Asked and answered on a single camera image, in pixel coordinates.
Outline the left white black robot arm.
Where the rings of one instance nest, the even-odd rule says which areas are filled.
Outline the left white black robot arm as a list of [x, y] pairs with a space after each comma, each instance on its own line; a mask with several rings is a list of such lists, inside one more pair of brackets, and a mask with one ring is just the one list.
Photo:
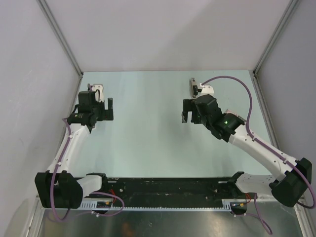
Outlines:
[[43, 207], [77, 209], [91, 193], [102, 198], [109, 185], [104, 173], [88, 173], [84, 177], [71, 174], [71, 165], [79, 158], [85, 140], [97, 122], [113, 121], [113, 99], [104, 98], [103, 86], [93, 84], [78, 94], [78, 103], [64, 119], [66, 132], [62, 144], [47, 171], [35, 176], [35, 185]]

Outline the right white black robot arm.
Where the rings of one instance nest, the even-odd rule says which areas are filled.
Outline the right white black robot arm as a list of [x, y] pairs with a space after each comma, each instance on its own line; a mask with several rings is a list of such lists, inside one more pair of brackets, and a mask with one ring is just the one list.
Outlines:
[[187, 123], [188, 113], [192, 114], [192, 123], [204, 125], [214, 137], [242, 149], [270, 172], [269, 175], [236, 173], [228, 185], [231, 197], [239, 198], [244, 193], [266, 194], [293, 207], [311, 185], [312, 163], [308, 159], [296, 159], [260, 140], [254, 132], [247, 131], [242, 117], [230, 111], [222, 112], [212, 95], [184, 99], [183, 123]]

